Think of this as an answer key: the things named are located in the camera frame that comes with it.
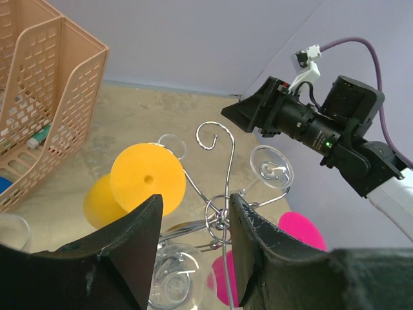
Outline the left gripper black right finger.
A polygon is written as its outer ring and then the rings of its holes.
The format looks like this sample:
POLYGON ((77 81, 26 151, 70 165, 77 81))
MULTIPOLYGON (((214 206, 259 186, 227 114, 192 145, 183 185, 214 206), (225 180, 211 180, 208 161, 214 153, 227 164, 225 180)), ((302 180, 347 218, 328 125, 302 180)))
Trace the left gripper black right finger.
POLYGON ((412 250, 320 251, 229 200, 239 305, 244 309, 411 309, 412 250))

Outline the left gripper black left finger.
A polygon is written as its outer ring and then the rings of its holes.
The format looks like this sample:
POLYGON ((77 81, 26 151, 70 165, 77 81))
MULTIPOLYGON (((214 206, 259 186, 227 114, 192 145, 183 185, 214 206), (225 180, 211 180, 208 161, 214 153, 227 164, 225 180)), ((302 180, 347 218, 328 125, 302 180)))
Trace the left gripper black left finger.
POLYGON ((1 309, 146 309, 162 213, 154 194, 54 252, 1 246, 1 309))

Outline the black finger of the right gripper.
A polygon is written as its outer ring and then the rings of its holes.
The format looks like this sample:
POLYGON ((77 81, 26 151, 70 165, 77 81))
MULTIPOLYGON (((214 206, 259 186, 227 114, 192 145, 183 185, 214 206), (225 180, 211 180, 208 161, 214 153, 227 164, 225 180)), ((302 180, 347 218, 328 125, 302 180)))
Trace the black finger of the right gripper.
POLYGON ((255 128, 263 126, 261 99, 262 93, 255 94, 227 106, 221 110, 221 115, 230 120, 243 132, 253 132, 255 128))

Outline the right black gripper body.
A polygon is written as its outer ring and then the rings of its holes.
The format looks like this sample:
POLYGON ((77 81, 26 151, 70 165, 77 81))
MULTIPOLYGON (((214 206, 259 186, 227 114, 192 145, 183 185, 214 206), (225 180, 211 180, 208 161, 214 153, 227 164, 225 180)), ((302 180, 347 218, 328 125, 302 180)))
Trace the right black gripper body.
POLYGON ((289 86, 281 79, 271 76, 267 78, 264 84, 249 97, 252 113, 248 129, 257 128, 263 138, 272 138, 280 134, 273 122, 289 86))

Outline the clear champagne flute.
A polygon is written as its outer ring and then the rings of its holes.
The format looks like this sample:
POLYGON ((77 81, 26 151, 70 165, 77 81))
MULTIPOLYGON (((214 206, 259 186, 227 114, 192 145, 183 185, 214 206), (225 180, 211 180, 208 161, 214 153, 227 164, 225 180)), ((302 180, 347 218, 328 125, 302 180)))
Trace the clear champagne flute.
POLYGON ((294 171, 287 157, 279 150, 268 145, 259 145, 250 153, 249 161, 256 177, 238 190, 241 196, 246 196, 258 183, 283 193, 289 190, 294 180, 294 171))

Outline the pink plastic goblet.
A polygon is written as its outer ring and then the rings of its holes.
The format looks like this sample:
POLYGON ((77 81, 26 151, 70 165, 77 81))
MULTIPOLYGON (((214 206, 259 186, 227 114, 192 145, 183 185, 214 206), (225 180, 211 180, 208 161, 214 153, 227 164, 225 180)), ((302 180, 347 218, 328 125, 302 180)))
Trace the pink plastic goblet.
MULTIPOLYGON (((322 251, 326 251, 326 243, 318 228, 305 216, 298 212, 289 211, 283 214, 278 227, 295 239, 322 251)), ((229 271, 230 284, 232 286, 232 298, 235 307, 239 307, 236 289, 236 276, 234 270, 234 257, 232 250, 227 252, 227 267, 229 271)), ((223 256, 216 258, 212 264, 212 272, 206 280, 206 287, 216 293, 217 298, 229 306, 227 287, 225 283, 225 272, 223 256)))

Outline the clear round wine glass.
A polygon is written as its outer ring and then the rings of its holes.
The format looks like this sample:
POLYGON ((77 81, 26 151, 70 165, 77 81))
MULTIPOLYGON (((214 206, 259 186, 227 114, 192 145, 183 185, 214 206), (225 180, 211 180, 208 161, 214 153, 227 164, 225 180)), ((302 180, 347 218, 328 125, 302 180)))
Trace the clear round wine glass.
POLYGON ((201 309, 210 269, 203 253, 187 243, 171 243, 156 253, 149 309, 201 309))

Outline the yellow plastic goblet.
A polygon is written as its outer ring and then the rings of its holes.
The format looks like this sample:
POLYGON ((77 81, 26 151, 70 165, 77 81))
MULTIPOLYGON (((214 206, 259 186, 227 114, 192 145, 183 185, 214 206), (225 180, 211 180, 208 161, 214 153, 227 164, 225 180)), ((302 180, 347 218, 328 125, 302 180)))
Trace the yellow plastic goblet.
POLYGON ((108 174, 86 194, 83 212, 88 223, 100 229, 139 207, 153 194, 163 199, 163 216, 175 211, 186 192, 181 162, 168 149, 138 143, 115 159, 108 174))

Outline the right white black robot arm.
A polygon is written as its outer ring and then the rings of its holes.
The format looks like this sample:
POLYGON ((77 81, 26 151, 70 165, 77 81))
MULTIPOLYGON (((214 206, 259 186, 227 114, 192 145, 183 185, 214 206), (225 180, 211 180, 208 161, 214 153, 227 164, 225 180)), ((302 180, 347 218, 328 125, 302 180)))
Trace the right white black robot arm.
POLYGON ((385 96, 355 79, 338 76, 324 104, 311 82, 296 87, 269 77, 250 97, 225 107, 221 115, 264 138, 286 134, 322 155, 361 196, 412 238, 412 164, 390 145, 364 138, 385 96))

